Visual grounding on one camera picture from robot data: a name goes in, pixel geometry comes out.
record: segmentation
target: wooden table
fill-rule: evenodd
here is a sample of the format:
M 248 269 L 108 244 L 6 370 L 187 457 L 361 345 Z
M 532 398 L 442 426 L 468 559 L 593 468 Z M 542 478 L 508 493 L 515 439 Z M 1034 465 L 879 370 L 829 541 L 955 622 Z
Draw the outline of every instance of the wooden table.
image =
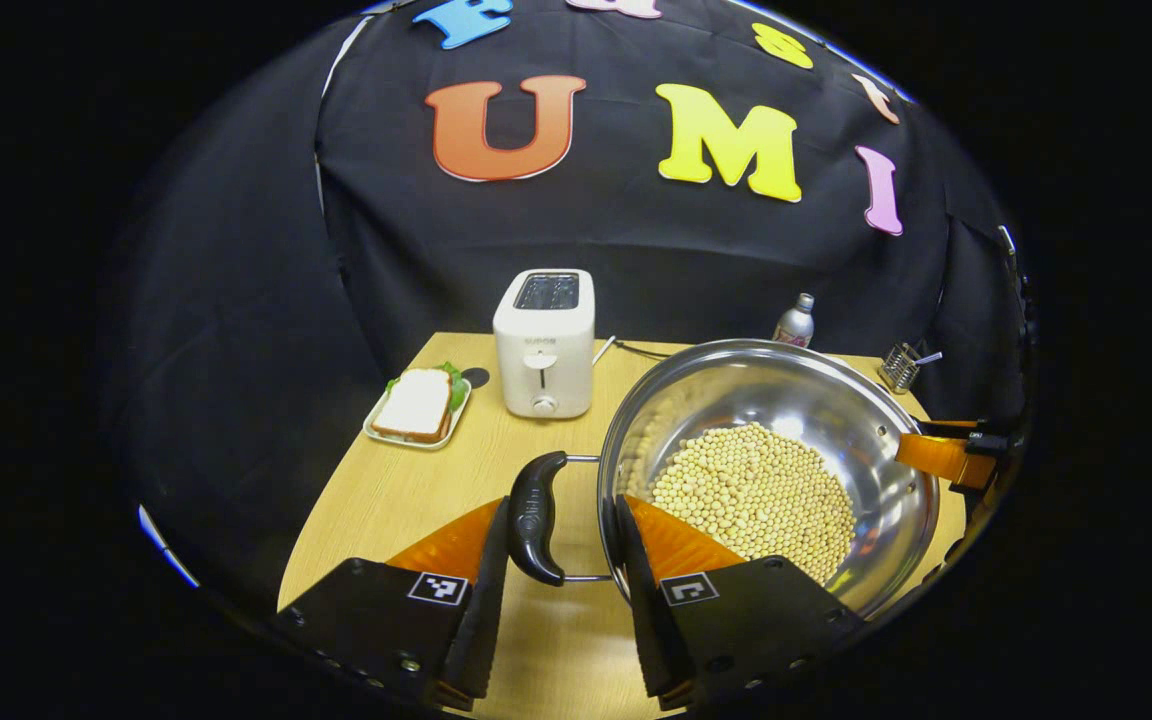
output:
M 658 353 L 684 344 L 627 341 Z M 602 347 L 602 341 L 596 341 Z M 877 357 L 840 355 L 878 379 Z M 517 418 L 500 395 L 495 341 L 490 334 L 435 333 L 411 361 L 434 366 L 485 367 L 492 381 L 470 393 L 456 432 L 441 450 L 416 450 L 374 441 L 359 432 L 310 511 L 279 589 L 281 611 L 349 558 L 384 561 L 463 511 L 508 495 L 518 470 L 550 450 L 599 455 L 612 416 L 653 359 L 612 347 L 594 365 L 594 400 L 568 420 Z M 896 397 L 910 415 L 927 419 L 914 395 Z M 597 464 L 570 464 L 554 480 L 558 523 L 554 560 L 568 574 L 606 574 L 596 507 Z M 905 586 L 916 588 L 963 537 L 963 497 L 941 479 L 941 510 L 932 547 Z M 500 609 L 488 697 L 470 717 L 661 717 L 646 696 L 634 644 L 630 611 L 613 583 L 550 588 L 509 564 Z

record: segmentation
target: black pot handle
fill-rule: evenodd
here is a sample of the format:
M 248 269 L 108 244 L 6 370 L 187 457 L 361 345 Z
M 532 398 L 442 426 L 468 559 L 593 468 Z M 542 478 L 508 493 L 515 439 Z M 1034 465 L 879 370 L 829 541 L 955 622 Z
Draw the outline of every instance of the black pot handle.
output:
M 567 455 L 554 450 L 526 462 L 513 480 L 509 491 L 509 530 L 507 546 L 509 559 L 530 578 L 561 588 L 564 579 L 612 579 L 611 575 L 563 574 L 550 555 L 550 538 L 554 535 L 554 475 L 567 465 L 567 461 L 598 462 L 589 455 Z

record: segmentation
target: plate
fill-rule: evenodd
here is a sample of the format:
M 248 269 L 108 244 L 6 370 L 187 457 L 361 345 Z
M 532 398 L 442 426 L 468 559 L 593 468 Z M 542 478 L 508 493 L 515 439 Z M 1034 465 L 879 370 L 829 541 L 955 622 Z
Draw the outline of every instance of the plate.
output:
M 406 447 L 419 447 L 422 450 L 438 450 L 438 448 L 447 445 L 447 441 L 452 439 L 452 433 L 456 432 L 456 424 L 461 422 L 461 414 L 464 414 L 467 407 L 470 406 L 471 395 L 473 395 L 472 386 L 465 388 L 465 401 L 461 402 L 461 407 L 457 407 L 455 414 L 452 414 L 452 427 L 447 429 L 447 434 L 445 434 L 444 439 L 440 439 L 438 442 L 412 442 L 410 439 L 404 439 L 402 435 L 381 434 L 371 429 L 371 420 L 376 419 L 376 415 L 380 412 L 381 407 L 385 406 L 385 401 L 389 400 L 388 389 L 380 396 L 380 400 L 376 401 L 376 404 L 371 407 L 371 414 L 367 414 L 367 418 L 364 420 L 364 425 L 362 425 L 362 432 L 371 439 L 379 439 L 380 442 L 391 442 Z

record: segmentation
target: white toaster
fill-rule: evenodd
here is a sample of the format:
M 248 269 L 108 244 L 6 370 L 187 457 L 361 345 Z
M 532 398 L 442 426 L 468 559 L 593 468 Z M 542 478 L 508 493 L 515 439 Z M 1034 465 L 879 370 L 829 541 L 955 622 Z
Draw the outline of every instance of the white toaster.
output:
M 575 418 L 594 395 L 594 279 L 526 270 L 492 319 L 503 406 L 525 418 Z

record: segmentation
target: bottle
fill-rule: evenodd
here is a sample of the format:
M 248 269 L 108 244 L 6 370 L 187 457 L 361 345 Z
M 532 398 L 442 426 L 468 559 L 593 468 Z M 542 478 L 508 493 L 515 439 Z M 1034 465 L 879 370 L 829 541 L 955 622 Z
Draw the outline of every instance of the bottle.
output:
M 772 340 L 798 347 L 806 347 L 809 342 L 812 342 L 814 333 L 812 305 L 814 305 L 814 297 L 802 293 L 797 304 L 781 314 L 781 323 L 776 324 L 776 333 L 773 334 Z

